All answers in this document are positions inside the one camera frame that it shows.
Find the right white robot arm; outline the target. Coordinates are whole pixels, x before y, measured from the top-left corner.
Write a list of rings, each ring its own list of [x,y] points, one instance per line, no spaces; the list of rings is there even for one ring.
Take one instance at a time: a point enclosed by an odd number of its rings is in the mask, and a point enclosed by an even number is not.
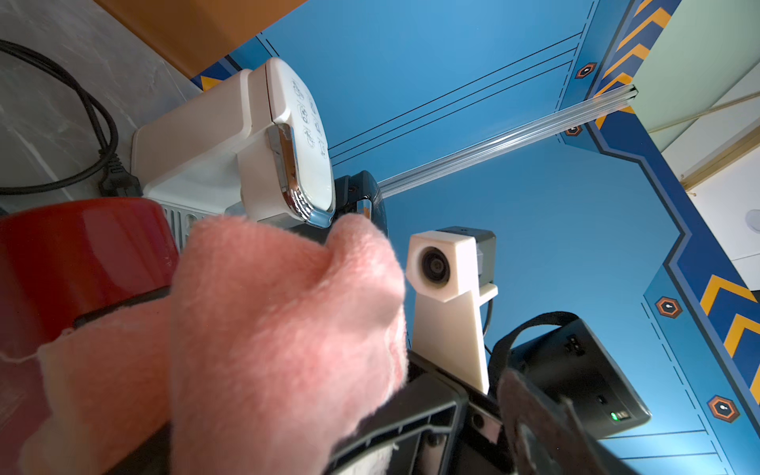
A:
[[[602,445],[649,409],[588,325],[568,312],[507,334],[478,390],[412,354],[407,384],[332,453],[330,474],[627,474]]]

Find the pink towel cloth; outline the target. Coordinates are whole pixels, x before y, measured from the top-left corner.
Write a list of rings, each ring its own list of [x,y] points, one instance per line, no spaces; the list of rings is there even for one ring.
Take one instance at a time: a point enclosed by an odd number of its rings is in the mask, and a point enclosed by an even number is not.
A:
[[[320,474],[405,383],[405,279],[350,214],[325,243],[237,218],[188,239],[168,296],[38,349],[25,474],[103,474],[170,426],[174,474]]]

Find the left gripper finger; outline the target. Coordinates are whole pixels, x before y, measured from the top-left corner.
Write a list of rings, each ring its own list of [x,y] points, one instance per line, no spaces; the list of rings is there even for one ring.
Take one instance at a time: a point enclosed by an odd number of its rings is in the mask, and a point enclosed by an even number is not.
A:
[[[570,400],[552,401],[518,371],[502,372],[497,401],[516,473],[635,473],[586,433]]]

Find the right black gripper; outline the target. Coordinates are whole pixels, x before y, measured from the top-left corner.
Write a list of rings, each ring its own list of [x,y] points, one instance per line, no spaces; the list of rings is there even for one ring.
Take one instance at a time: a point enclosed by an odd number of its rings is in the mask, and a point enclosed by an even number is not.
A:
[[[332,450],[326,474],[514,474],[496,403],[409,352],[406,385]]]

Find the red Nespresso coffee machine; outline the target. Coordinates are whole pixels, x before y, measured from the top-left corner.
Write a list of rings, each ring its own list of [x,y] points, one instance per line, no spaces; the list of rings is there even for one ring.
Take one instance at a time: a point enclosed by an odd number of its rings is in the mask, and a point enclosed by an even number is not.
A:
[[[1,471],[49,415],[42,344],[124,303],[168,293],[179,253],[160,205],[67,202],[1,219]]]

